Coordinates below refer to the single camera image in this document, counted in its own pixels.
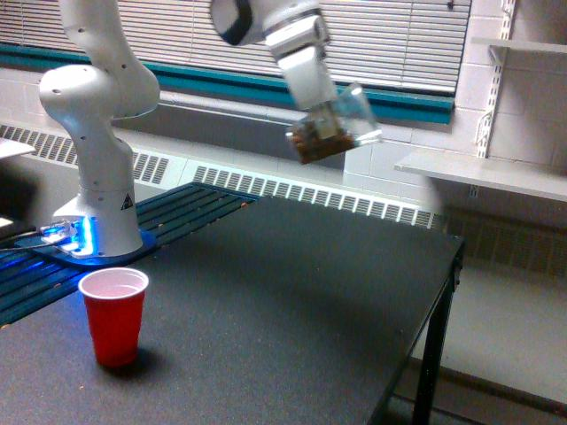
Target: clear plastic cup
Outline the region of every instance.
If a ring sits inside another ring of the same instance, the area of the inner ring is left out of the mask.
[[[303,164],[382,141],[362,87],[352,84],[334,101],[319,104],[287,130]]]
[[[97,270],[79,282],[99,364],[120,367],[136,359],[148,284],[146,274],[125,267]]]

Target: wall shelf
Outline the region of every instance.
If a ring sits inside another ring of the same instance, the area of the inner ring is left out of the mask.
[[[530,51],[533,53],[555,53],[567,55],[567,44],[549,42],[523,42],[518,40],[502,40],[500,38],[472,37],[473,44],[484,44],[489,47],[494,60],[502,64],[503,50]]]
[[[567,202],[567,173],[545,166],[477,158],[447,151],[419,150],[397,163],[395,169]]]
[[[0,159],[24,155],[35,151],[31,146],[0,137]]]

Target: black table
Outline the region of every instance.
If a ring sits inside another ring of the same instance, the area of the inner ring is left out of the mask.
[[[431,317],[426,423],[462,240],[261,199],[134,264],[131,367],[98,367],[78,293],[0,332],[3,425],[378,422]]]

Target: window blind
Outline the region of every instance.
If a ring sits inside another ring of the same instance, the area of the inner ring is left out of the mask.
[[[321,0],[336,81],[452,94],[471,0]],[[228,46],[214,31],[209,0],[119,0],[124,32],[144,60],[281,75],[263,44]],[[56,0],[0,0],[0,43],[77,51]]]

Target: red solo cup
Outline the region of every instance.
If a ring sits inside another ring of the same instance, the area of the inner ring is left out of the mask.
[[[84,296],[97,362],[119,367],[134,361],[149,279],[133,268],[113,267],[84,276]]]

